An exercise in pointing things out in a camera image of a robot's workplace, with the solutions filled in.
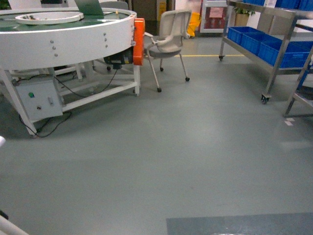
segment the green conveyor belt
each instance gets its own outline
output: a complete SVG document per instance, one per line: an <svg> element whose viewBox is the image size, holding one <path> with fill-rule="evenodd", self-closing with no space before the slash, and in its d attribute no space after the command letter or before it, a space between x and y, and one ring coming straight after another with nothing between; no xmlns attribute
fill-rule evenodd
<svg viewBox="0 0 313 235"><path fill-rule="evenodd" d="M26 32L26 31L41 31L41 30L54 30L63 28L76 28L84 27L96 24L103 24L112 20L124 19L128 17L127 14L115 12L111 14L106 14L104 16L84 16L80 21L71 23L61 23L61 24L50 24L50 25L27 25L17 23L15 17L24 15L25 13L1 15L0 16L0 32Z"/></svg>

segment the metal shelf cart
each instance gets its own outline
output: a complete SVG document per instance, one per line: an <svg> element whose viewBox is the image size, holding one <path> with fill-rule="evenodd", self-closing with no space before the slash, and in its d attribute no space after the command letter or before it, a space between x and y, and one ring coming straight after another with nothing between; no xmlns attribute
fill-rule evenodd
<svg viewBox="0 0 313 235"><path fill-rule="evenodd" d="M303 28L306 30L309 30L313 32L313 29L310 27L306 27L304 25L297 24L298 20L311 20L313 19L313 14L310 11L300 11L300 10L294 10L294 9L283 9L283 8L270 8L270 7L264 7L264 6L258 6L254 4L249 4L249 3L243 3L239 2L236 0L227 0L227 16L225 19L225 27L223 31L223 39L222 39L222 44L221 44L221 50L220 50L220 55L219 59L222 61L224 58L223 55L223 50L224 50L224 43L229 44L231 47L235 48L238 50L240 53L244 54L246 57L248 57L250 60L254 61L267 71L269 71L270 76L268 80L267 87L265 91L262 93L261 101L263 104L266 104L268 100L271 98L270 91L271 88L275 82L276 76L277 75L282 75L282 74L299 74L301 72L302 68L280 68L280 65L282 63L284 54L286 52L286 49L288 47L288 44L290 42L292 33L294 31L295 27ZM284 19L286 19L287 22L290 22L289 30L288 32L284 35L284 39L282 41L281 47L279 49L279 53L276 59L276 62L274 66L268 64L258 56L252 54L248 50L244 49L240 45L236 44L235 42L229 40L227 36L227 24L229 20L229 16L231 14L232 8L233 7L240 7L240 8L246 8L249 10L254 10L256 12L260 12L261 14L268 14L272 16L279 16Z"/></svg>
<svg viewBox="0 0 313 235"><path fill-rule="evenodd" d="M288 99L288 106L285 112L285 117L306 117L306 116L313 116L313 113L310 114L301 114L301 115L289 115L293 103L297 100L300 103L306 105L308 108L313 109L313 88L303 86L303 82L305 81L307 74L309 73L310 68L313 65L312 61L313 56L313 48L311 48L310 54L302 68L297 82L292 90L292 93Z"/></svg>

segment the potted plant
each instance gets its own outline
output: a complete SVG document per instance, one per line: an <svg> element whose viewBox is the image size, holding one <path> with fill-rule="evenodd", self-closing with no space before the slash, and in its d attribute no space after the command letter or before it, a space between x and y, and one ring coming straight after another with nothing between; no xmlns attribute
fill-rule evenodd
<svg viewBox="0 0 313 235"><path fill-rule="evenodd" d="M235 26L246 26L249 16L253 16L255 14L255 11L239 7L235 7L234 11L236 13Z"/></svg>
<svg viewBox="0 0 313 235"><path fill-rule="evenodd" d="M8 0L1 0L0 1L0 10L9 10L10 8L10 4Z"/></svg>

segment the yellow floor line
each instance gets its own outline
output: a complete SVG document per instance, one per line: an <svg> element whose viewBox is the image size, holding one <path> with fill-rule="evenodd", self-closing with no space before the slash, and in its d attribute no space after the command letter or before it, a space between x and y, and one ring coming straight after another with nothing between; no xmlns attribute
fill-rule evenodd
<svg viewBox="0 0 313 235"><path fill-rule="evenodd" d="M183 57L219 57L219 55L182 55ZM245 56L245 55L226 55L229 56Z"/></svg>

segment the chair leg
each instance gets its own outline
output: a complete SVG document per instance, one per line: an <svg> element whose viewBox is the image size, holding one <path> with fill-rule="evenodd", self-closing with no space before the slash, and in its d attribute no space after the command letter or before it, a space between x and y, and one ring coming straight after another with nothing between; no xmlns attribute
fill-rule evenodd
<svg viewBox="0 0 313 235"><path fill-rule="evenodd" d="M162 67L162 62L163 62L163 59L161 59L161 61L160 61L160 70L161 70L161 72L163 72L163 70L164 70L164 68Z"/></svg>
<svg viewBox="0 0 313 235"><path fill-rule="evenodd" d="M185 72L185 76L186 76L185 80L186 80L187 82L189 82L190 78L188 77L188 74L187 74L187 72L186 72L185 65L184 65L184 62L183 62L183 60L182 60L182 56L181 56L180 53L179 53L179 56L180 56L180 61L181 61L181 64L182 64L182 68L184 69L184 72Z"/></svg>
<svg viewBox="0 0 313 235"><path fill-rule="evenodd" d="M160 88L160 86L159 86L159 84L158 84L156 71L155 71L155 68L153 67L153 64L152 64L152 62L151 62L151 58L150 58L149 51L147 51L147 54L148 54L148 59L149 59L149 63L150 63L150 66L151 66L153 75L155 76L155 81L156 81L156 86L157 86L157 92L161 92L162 89Z"/></svg>

